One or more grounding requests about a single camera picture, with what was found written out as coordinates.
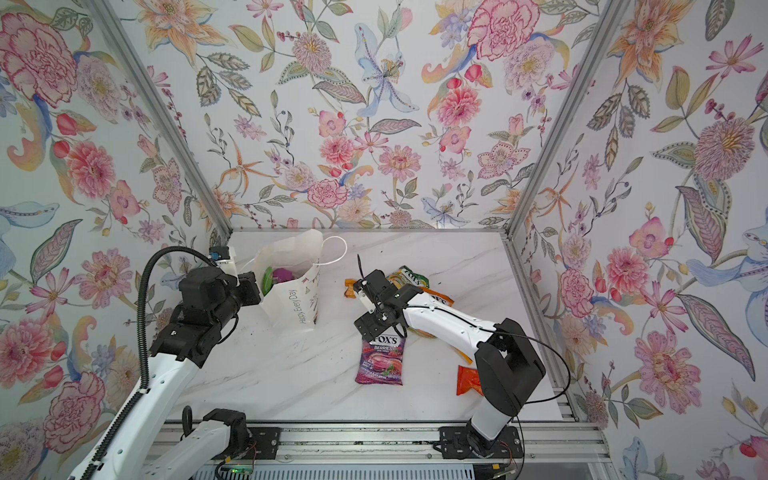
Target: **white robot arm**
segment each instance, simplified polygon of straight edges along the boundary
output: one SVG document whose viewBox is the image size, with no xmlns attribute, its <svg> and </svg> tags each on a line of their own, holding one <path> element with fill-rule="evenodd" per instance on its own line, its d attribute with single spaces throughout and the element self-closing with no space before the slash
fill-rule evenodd
<svg viewBox="0 0 768 480">
<path fill-rule="evenodd" d="M 240 307 L 260 301 L 253 273 L 235 277 L 217 266 L 192 270 L 180 290 L 182 303 L 152 345 L 148 368 L 142 369 L 148 381 L 134 387 L 107 433 L 69 480 L 187 480 L 214 456 L 240 455 L 255 446 L 242 412 L 216 409 L 169 452 L 144 465 L 170 409 L 212 348 L 222 341 L 222 328 L 237 316 Z M 510 319 L 502 323 L 477 319 L 415 286 L 398 290 L 381 270 L 355 283 L 355 291 L 368 310 L 355 321 L 363 339 L 373 341 L 399 324 L 403 335 L 406 327 L 419 329 L 475 357 L 485 398 L 460 435 L 459 441 L 466 445 L 460 451 L 489 456 L 502 429 L 545 374 L 522 328 Z"/>
</svg>

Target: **orange candy wrapper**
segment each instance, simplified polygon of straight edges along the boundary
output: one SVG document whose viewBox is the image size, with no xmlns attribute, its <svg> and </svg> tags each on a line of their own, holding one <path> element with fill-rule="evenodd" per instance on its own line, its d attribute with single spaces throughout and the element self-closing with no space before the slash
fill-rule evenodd
<svg viewBox="0 0 768 480">
<path fill-rule="evenodd" d="M 475 369 L 468 369 L 465 366 L 458 366 L 458 377 L 456 379 L 456 395 L 459 396 L 463 393 L 467 393 L 470 389 L 474 389 L 482 395 L 482 389 L 480 388 L 480 376 Z"/>
</svg>

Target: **black mounting plate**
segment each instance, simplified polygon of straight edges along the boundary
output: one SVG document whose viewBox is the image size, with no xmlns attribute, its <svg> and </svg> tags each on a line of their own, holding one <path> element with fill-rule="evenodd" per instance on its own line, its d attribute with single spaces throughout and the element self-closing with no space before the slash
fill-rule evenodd
<svg viewBox="0 0 768 480">
<path fill-rule="evenodd" d="M 251 437 L 256 440 L 256 451 L 249 449 L 247 454 L 239 458 L 242 460 L 274 460 L 277 457 L 277 449 L 280 447 L 280 432 L 277 427 L 248 427 Z M 223 455 L 216 455 L 214 459 L 221 460 Z"/>
<path fill-rule="evenodd" d="M 464 460 L 465 458 L 475 457 L 467 443 L 467 428 L 462 427 L 440 427 L 440 441 L 435 447 L 442 452 L 444 459 Z M 511 449 L 512 458 L 523 458 L 523 448 L 520 445 L 518 430 L 513 426 L 506 426 L 498 435 L 496 443 L 493 445 L 491 456 L 487 458 L 509 458 L 509 450 L 502 445 L 507 444 Z"/>
</svg>

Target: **white marble surface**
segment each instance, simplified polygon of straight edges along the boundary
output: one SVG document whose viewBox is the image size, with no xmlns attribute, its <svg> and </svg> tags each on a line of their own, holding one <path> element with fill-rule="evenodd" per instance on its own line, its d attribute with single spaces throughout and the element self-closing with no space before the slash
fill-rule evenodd
<svg viewBox="0 0 768 480">
<path fill-rule="evenodd" d="M 238 261 L 263 245 L 294 235 L 239 232 L 230 245 Z M 385 273 L 407 265 L 429 278 L 433 290 L 450 296 L 454 307 L 491 321 L 516 320 L 533 329 L 498 233 L 328 233 L 349 244 L 343 260 L 321 267 L 319 318 L 309 333 L 276 335 L 258 306 L 240 311 L 237 331 L 216 348 L 171 413 L 191 405 L 195 418 L 213 408 L 236 409 L 259 420 L 466 420 L 480 400 L 470 391 L 456 395 L 459 365 L 450 346 L 410 335 L 403 358 L 402 386 L 359 385 L 355 376 L 361 350 L 353 322 L 363 313 L 358 300 L 345 298 L 344 279 L 364 272 Z M 337 258 L 341 243 L 326 243 L 323 261 Z M 548 377 L 531 399 L 552 396 Z M 562 420 L 555 400 L 525 406 L 521 420 Z"/>
</svg>

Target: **black cable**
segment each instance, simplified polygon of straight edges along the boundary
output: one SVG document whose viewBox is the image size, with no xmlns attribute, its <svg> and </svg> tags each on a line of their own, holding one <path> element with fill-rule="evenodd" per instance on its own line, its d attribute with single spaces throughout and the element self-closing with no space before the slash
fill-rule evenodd
<svg viewBox="0 0 768 480">
<path fill-rule="evenodd" d="M 419 306 L 419 305 L 406 305 L 406 306 L 404 306 L 404 307 L 403 307 L 403 309 L 406 309 L 406 308 L 422 308 L 422 309 L 429 309 L 429 307 L 428 307 L 428 306 Z M 441 312 L 445 312 L 445 313 L 448 313 L 448 314 L 450 314 L 450 315 L 453 315 L 453 316 L 455 316 L 456 318 L 460 319 L 462 322 L 466 323 L 467 325 L 470 325 L 470 326 L 472 326 L 472 327 L 474 327 L 474 328 L 476 328 L 476 329 L 479 329 L 479 330 L 480 330 L 480 331 L 482 331 L 482 332 L 487 332 L 487 333 L 498 333 L 498 334 L 500 334 L 500 335 L 517 336 L 517 337 L 519 337 L 519 338 L 523 338 L 523 339 L 529 339 L 529 340 L 532 340 L 532 341 L 534 341 L 534 342 L 536 342 L 536 343 L 538 343 L 538 344 L 540 344 L 540 345 L 543 345 L 543 346 L 547 347 L 547 348 L 548 348 L 548 349 L 550 349 L 550 350 L 551 350 L 551 351 L 552 351 L 552 352 L 553 352 L 555 355 L 557 355 L 557 356 L 558 356 L 558 358 L 559 358 L 559 359 L 560 359 L 560 360 L 563 362 L 563 365 L 565 365 L 565 371 L 566 371 L 566 372 L 568 372 L 568 384 L 565 386 L 565 388 L 562 390 L 562 392 L 558 393 L 558 394 L 557 394 L 557 395 L 555 395 L 555 396 L 551 396 L 551 397 L 549 397 L 548 399 L 542 399 L 542 400 L 530 400 L 530 401 L 526 402 L 526 403 L 525 403 L 525 405 L 527 405 L 528 403 L 542 403 L 542 402 L 549 402 L 550 400 L 554 400 L 554 399 L 557 399 L 557 398 L 559 398 L 559 397 L 562 397 L 563 395 L 565 395 L 565 391 L 566 391 L 566 390 L 568 390 L 568 387 L 570 387 L 570 386 L 571 386 L 571 370 L 568 368 L 568 364 L 565 362 L 565 359 L 563 358 L 563 356 L 562 356 L 562 355 L 561 355 L 561 354 L 560 354 L 560 353 L 559 353 L 557 350 L 555 350 L 554 348 L 552 348 L 552 347 L 551 347 L 551 346 L 549 346 L 548 344 L 546 344 L 546 343 L 542 342 L 541 340 L 539 340 L 539 339 L 535 339 L 535 338 L 533 338 L 533 337 L 531 337 L 531 336 L 527 336 L 527 335 L 518 335 L 517 333 L 510 333 L 510 332 L 505 332 L 504 330 L 488 330 L 488 329 L 484 329 L 484 328 L 482 328 L 482 327 L 480 327 L 480 326 L 477 326 L 477 325 L 475 325 L 474 323 L 472 323 L 472 322 L 468 321 L 467 319 L 464 319 L 464 318 L 462 318 L 461 316 L 459 316 L 459 315 L 456 315 L 455 313 L 453 313 L 453 312 L 451 312 L 451 311 L 448 311 L 448 310 L 445 310 L 445 309 L 439 308 L 439 307 L 437 307 L 437 306 L 435 307 L 435 310 L 440 310 Z"/>
<path fill-rule="evenodd" d="M 360 279 L 366 278 L 365 275 L 362 274 L 362 262 L 360 261 L 360 254 L 357 254 L 357 268 L 360 270 Z"/>
<path fill-rule="evenodd" d="M 219 340 L 219 343 L 223 343 L 223 341 L 224 341 L 224 340 L 226 340 L 226 339 L 230 338 L 230 335 L 232 335 L 232 332 L 234 332 L 234 331 L 235 331 L 235 329 L 237 328 L 237 322 L 238 322 L 238 321 L 240 321 L 240 317 L 239 317 L 239 316 L 238 316 L 238 315 L 235 313 L 235 324 L 232 326 L 232 330 L 230 330 L 230 332 L 227 334 L 227 336 L 225 336 L 224 338 L 222 338 L 221 340 Z"/>
<path fill-rule="evenodd" d="M 523 467 L 525 467 L 525 437 L 523 436 L 523 425 L 520 423 L 520 417 L 516 417 L 518 420 L 518 431 L 520 432 L 520 445 L 522 445 L 523 448 L 523 461 L 520 462 L 520 469 L 518 470 L 518 474 L 515 475 L 514 480 L 518 480 L 520 478 L 520 474 L 523 472 Z"/>
<path fill-rule="evenodd" d="M 224 477 L 222 477 L 221 474 L 219 473 L 219 468 L 221 468 L 225 463 L 227 463 L 226 459 L 222 460 L 221 463 L 219 463 L 219 465 L 216 465 L 216 470 L 214 470 L 214 476 L 218 480 L 224 480 Z"/>
<path fill-rule="evenodd" d="M 138 290 L 138 298 L 136 300 L 136 334 L 137 334 L 137 340 L 138 340 L 138 351 L 139 351 L 139 369 L 141 371 L 141 387 L 138 391 L 136 391 L 135 394 L 125 403 L 123 408 L 118 413 L 118 416 L 112 421 L 112 423 L 109 425 L 109 429 L 107 430 L 107 433 L 104 434 L 104 438 L 99 443 L 98 448 L 96 448 L 96 452 L 94 453 L 93 458 L 91 459 L 91 464 L 86 467 L 85 471 L 83 472 L 83 476 L 81 477 L 81 480 L 88 480 L 91 478 L 91 476 L 96 472 L 98 469 L 98 465 L 101 464 L 101 459 L 104 457 L 104 454 L 107 453 L 107 448 L 109 447 L 109 444 L 112 443 L 112 439 L 115 435 L 117 435 L 118 430 L 120 429 L 120 425 L 125 421 L 126 417 L 128 417 L 128 414 L 131 413 L 131 410 L 134 408 L 136 403 L 139 401 L 139 399 L 142 397 L 143 393 L 141 390 L 146 390 L 149 386 L 149 360 L 147 358 L 147 324 L 146 324 L 146 315 L 147 315 L 147 290 L 149 288 L 149 277 L 152 273 L 152 269 L 154 268 L 154 264 L 160 260 L 160 258 L 163 257 L 163 255 L 166 255 L 171 252 L 184 252 L 189 253 L 190 255 L 193 255 L 197 258 L 202 259 L 204 262 L 206 262 L 210 266 L 217 266 L 216 262 L 209 259 L 202 253 L 198 252 L 197 250 L 193 250 L 189 247 L 182 247 L 180 246 L 172 246 L 172 247 L 165 247 L 159 249 L 157 252 L 150 257 L 150 259 L 147 261 L 147 266 L 144 268 L 144 273 L 141 275 L 141 281 L 139 282 L 139 290 Z"/>
</svg>

